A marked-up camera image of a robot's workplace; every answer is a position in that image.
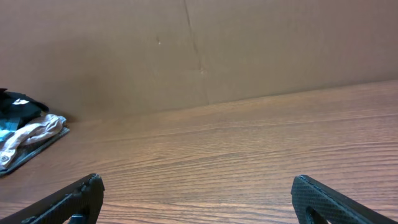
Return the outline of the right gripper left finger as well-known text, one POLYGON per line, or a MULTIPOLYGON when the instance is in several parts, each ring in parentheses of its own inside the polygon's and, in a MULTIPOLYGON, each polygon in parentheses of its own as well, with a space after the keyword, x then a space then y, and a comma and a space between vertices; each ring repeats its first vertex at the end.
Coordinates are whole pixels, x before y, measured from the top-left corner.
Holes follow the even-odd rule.
POLYGON ((95 224, 104 199, 104 184, 98 174, 89 174, 36 203, 1 219, 8 223, 95 224))

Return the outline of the black polo shirt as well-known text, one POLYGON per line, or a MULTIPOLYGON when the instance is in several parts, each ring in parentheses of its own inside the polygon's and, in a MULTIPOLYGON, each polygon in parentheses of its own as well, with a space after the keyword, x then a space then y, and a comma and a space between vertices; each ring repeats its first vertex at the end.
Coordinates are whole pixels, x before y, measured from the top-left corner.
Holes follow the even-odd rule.
POLYGON ((19 126, 23 126, 42 112, 48 113, 48 106, 25 94, 1 89, 1 119, 17 121, 19 126))

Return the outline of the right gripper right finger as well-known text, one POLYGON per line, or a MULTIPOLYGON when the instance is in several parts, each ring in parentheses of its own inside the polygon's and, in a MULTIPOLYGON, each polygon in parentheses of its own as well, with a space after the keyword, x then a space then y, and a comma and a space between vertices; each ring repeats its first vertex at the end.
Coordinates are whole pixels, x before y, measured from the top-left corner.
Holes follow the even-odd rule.
POLYGON ((294 178, 291 196, 300 224, 397 224, 307 175, 294 178))

